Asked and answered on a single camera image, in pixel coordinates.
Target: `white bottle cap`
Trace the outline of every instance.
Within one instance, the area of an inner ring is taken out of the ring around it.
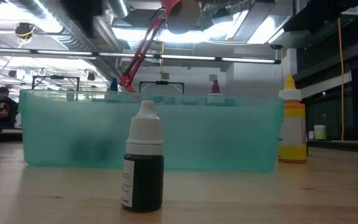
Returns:
[[[163,153],[161,120],[152,101],[142,101],[137,115],[131,119],[127,153],[155,156]]]

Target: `desk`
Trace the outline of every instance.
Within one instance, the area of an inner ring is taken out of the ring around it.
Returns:
[[[121,209],[121,171],[30,167],[0,144],[0,223],[358,223],[358,153],[311,148],[271,174],[165,172],[163,208]]]

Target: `translucent plastic container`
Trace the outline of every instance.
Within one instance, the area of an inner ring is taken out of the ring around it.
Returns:
[[[165,168],[268,172],[283,121],[279,98],[153,96],[22,90],[24,159],[35,166],[121,168],[129,125],[141,100],[162,120]]]

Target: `red lamp arm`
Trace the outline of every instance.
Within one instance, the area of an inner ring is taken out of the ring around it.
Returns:
[[[141,63],[144,61],[144,58],[146,58],[147,51],[152,45],[153,39],[155,35],[157,35],[157,32],[160,29],[161,25],[164,23],[164,21],[165,21],[164,18],[157,17],[150,23],[149,29],[147,29],[144,39],[140,43],[139,48],[136,50],[134,58],[131,60],[124,74],[121,75],[119,84],[123,86],[128,92],[132,92],[132,93],[136,92],[131,86],[132,81]],[[149,36],[151,31],[153,31],[152,36],[150,40],[147,40],[147,36]]]

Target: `ceiling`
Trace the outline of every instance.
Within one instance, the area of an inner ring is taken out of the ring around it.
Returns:
[[[285,48],[309,46],[311,42],[324,39],[334,29],[329,26],[314,35],[308,32],[282,34],[282,26],[293,16],[293,9],[299,12],[305,6],[305,1],[296,1],[295,6],[293,3],[292,0],[201,0],[200,20],[192,30],[183,35],[173,35],[163,26],[149,53],[275,59],[277,52],[269,44],[281,44]],[[9,0],[9,4],[0,4],[0,47],[18,48],[22,40],[14,34],[14,28],[20,22],[29,22],[35,24],[37,29],[30,42],[22,46],[23,49],[134,52],[144,38],[150,17],[161,5],[155,0],[128,0],[128,4],[130,11],[124,18],[112,16],[114,9],[95,17],[94,35],[90,37],[82,26],[68,17],[58,0]],[[222,9],[226,9],[226,14],[219,13]],[[354,16],[357,14],[348,17],[346,23]],[[9,59],[10,57],[0,56],[0,65],[3,66]],[[37,74],[44,68],[54,75],[81,77],[82,85],[91,82],[85,76],[88,71],[92,71],[96,73],[94,83],[100,85],[99,90],[104,91],[108,80],[118,77],[129,61],[128,58],[112,57],[98,57],[96,60],[62,57],[58,60],[35,58],[35,55],[31,55],[12,59],[7,68],[22,69],[28,74]],[[231,64],[147,59],[142,67],[159,67],[161,63],[165,67],[220,68],[223,72]],[[22,82],[20,77],[14,80],[7,76],[7,71],[1,72],[0,83],[5,82],[6,78],[12,82]],[[54,80],[51,83],[70,82]]]

